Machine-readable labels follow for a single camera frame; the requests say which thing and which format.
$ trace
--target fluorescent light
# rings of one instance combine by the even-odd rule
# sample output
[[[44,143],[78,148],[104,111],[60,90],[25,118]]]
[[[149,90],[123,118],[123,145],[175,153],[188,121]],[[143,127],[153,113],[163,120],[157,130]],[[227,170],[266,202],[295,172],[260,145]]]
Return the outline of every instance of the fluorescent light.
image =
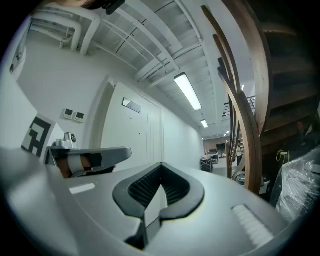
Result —
[[[201,120],[201,124],[203,125],[204,128],[208,128],[208,124],[207,124],[206,119]]]
[[[181,73],[178,74],[175,78],[174,81],[176,84],[179,86],[181,91],[184,93],[188,101],[191,103],[192,107],[194,110],[200,110],[201,104],[200,101],[195,93],[194,88],[192,87],[186,73]]]

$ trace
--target white ceiling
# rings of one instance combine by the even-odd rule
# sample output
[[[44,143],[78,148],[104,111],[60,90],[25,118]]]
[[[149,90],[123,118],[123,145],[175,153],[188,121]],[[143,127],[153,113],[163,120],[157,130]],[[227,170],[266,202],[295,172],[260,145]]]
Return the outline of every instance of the white ceiling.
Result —
[[[132,65],[137,70],[135,79],[138,82],[149,81],[174,101],[199,126],[203,138],[223,137],[230,127],[229,117],[222,118],[227,95],[217,72],[220,54],[213,40],[215,31],[201,6],[209,7],[221,25],[248,97],[255,93],[249,51],[239,27],[221,0],[182,0],[182,3],[195,21],[202,41],[174,0],[126,0],[112,15],[106,15],[103,9],[96,10],[107,23],[101,23],[93,41]],[[79,21],[85,35],[91,22],[86,19]],[[181,72],[187,74],[201,103],[201,110],[192,108],[174,82],[173,77]],[[206,129],[201,124],[203,119],[209,126]]]

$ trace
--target plastic wrap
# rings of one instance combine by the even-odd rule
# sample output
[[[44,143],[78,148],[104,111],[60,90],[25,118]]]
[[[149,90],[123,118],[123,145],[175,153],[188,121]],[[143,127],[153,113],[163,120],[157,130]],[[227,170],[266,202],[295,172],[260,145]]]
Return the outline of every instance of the plastic wrap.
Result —
[[[290,223],[312,210],[320,195],[320,173],[315,172],[319,164],[320,147],[316,147],[279,171],[273,189],[280,192],[276,210]]]

